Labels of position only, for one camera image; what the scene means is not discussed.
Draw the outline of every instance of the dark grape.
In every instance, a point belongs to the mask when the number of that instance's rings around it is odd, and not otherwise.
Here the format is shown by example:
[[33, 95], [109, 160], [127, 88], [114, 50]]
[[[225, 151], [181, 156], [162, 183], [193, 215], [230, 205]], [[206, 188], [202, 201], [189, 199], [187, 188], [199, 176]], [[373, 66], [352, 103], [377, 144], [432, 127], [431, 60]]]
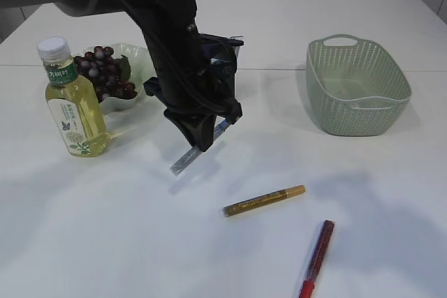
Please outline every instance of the dark grape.
[[93, 59], [93, 56], [94, 56], [93, 52], [86, 52], [86, 53], [84, 54], [84, 57], [85, 57], [86, 59]]
[[104, 48], [104, 53], [105, 53], [106, 56], [112, 56], [114, 52], [115, 51], [113, 50], [112, 47], [105, 47]]
[[104, 58], [104, 52], [102, 50], [98, 50], [95, 52], [95, 59], [103, 59]]
[[105, 83], [105, 87], [107, 88], [107, 90], [109, 92], [113, 92], [117, 88], [117, 83], [116, 82], [111, 82], [109, 80], [107, 83]]
[[105, 75], [99, 76], [98, 77], [98, 82], [101, 83], [101, 84], [107, 83], [107, 76], [105, 76]]
[[135, 90], [135, 84], [132, 82], [126, 83], [126, 90], [128, 91], [134, 91]]
[[111, 74], [116, 74], [117, 73], [117, 68], [111, 64], [109, 64], [108, 66], [106, 66], [107, 70], [109, 71], [109, 73]]
[[91, 69], [89, 70], [89, 76], [90, 76], [91, 78], [98, 77], [98, 75], [99, 75], [99, 71], [98, 71], [98, 69], [91, 68]]
[[96, 95], [102, 95], [104, 93], [103, 87], [95, 87]]
[[124, 90], [122, 89], [122, 87], [118, 87], [115, 90], [115, 95], [117, 98], [123, 99], [124, 98]]
[[83, 70], [89, 70], [90, 69], [90, 62], [84, 60], [84, 61], [81, 62], [80, 67]]

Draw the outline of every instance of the black cable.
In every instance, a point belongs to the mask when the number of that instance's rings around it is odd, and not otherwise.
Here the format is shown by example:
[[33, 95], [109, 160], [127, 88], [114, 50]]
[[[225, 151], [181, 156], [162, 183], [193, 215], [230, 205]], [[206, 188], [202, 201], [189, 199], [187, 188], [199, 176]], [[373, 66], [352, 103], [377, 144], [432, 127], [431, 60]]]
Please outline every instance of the black cable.
[[184, 87], [186, 92], [194, 99], [197, 103], [205, 106], [209, 110], [211, 110], [215, 114], [225, 113], [226, 108], [217, 105], [208, 101], [205, 97], [203, 97], [200, 92], [196, 90], [196, 88], [188, 82], [183, 76], [183, 71], [177, 64], [176, 60], [171, 56], [168, 51], [168, 48], [160, 41], [159, 37], [151, 30], [148, 24], [145, 23], [137, 14], [132, 6], [126, 0], [117, 0], [121, 6], [123, 6], [124, 11], [128, 14], [129, 17], [141, 28], [143, 31], [149, 36], [149, 38], [157, 45], [157, 47], [161, 50], [161, 53], [167, 60], [168, 66], [171, 67], [173, 74], [176, 79], [180, 82], [180, 84]]

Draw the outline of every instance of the green basket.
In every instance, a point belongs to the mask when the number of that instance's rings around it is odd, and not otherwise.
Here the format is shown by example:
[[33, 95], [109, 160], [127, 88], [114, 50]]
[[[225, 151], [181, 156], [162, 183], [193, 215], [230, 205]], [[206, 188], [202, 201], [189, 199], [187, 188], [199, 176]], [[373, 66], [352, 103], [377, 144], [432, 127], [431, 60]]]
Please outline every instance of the green basket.
[[[349, 39], [353, 45], [328, 45]], [[385, 133], [411, 97], [403, 72], [379, 44], [350, 35], [310, 43], [307, 92], [321, 128], [333, 135]]]

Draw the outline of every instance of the white table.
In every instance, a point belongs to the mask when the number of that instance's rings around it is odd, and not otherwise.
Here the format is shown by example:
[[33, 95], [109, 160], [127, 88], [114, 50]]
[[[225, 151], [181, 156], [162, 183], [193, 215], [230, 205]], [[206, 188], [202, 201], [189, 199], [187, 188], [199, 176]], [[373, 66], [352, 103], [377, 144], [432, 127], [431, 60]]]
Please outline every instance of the white table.
[[[155, 98], [109, 114], [109, 150], [79, 159], [43, 69], [0, 75], [0, 297], [297, 297], [325, 219], [336, 228], [315, 297], [445, 297], [447, 73], [406, 73], [396, 124], [349, 138], [313, 124], [302, 71], [240, 70], [244, 116], [178, 179], [169, 167], [188, 146]], [[220, 212], [296, 184], [307, 192]]]
[[[198, 27], [245, 36], [240, 68], [304, 69], [312, 40], [351, 33], [382, 44], [403, 70], [447, 70], [447, 26], [421, 0], [198, 0]], [[0, 45], [0, 64], [41, 64], [36, 44], [67, 38], [73, 51], [127, 42], [145, 45], [123, 13], [72, 18], [42, 6]]]

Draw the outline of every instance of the pen cap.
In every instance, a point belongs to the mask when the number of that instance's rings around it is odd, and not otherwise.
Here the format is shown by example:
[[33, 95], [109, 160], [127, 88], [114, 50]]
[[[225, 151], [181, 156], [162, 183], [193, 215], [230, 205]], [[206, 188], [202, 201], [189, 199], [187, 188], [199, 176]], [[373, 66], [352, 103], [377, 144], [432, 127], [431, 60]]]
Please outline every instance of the pen cap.
[[295, 197], [296, 195], [302, 195], [304, 192], [306, 192], [306, 188], [304, 185], [294, 186], [292, 188], [288, 188], [286, 190], [287, 197]]

